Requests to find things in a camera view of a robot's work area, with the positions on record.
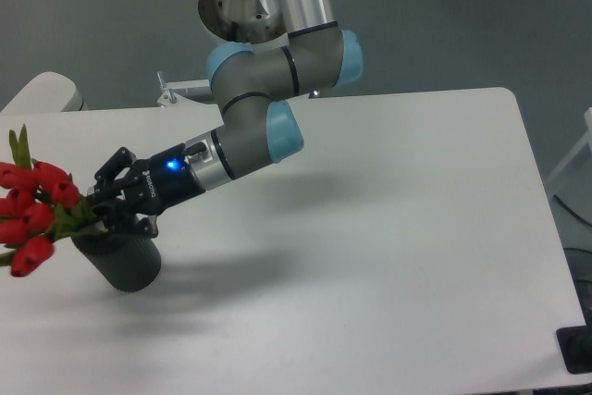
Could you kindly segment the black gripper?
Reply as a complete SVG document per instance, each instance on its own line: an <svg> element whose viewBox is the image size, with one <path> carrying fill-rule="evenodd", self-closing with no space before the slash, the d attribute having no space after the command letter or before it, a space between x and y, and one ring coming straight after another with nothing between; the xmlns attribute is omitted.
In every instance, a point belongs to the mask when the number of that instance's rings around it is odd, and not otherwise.
<svg viewBox="0 0 592 395"><path fill-rule="evenodd" d="M126 168L123 178L117 176ZM205 193L186 161L184 144L170 147L147 159L137 159L120 147L95 173L96 183L87 200L100 204L114 198L124 200L124 208L95 207L104 231L121 236L156 238L154 216L168 208Z"/></svg>

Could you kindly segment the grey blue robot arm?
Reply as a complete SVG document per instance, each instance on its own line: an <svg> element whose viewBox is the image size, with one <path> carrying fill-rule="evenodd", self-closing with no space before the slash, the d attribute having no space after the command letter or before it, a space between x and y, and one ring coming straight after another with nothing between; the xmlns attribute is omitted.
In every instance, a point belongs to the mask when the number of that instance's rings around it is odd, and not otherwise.
<svg viewBox="0 0 592 395"><path fill-rule="evenodd" d="M206 70L222 125L147 159L118 150L88 200L103 233L153 238L168 208L303 148L289 100L357 80L364 57L330 0L216 0Z"/></svg>

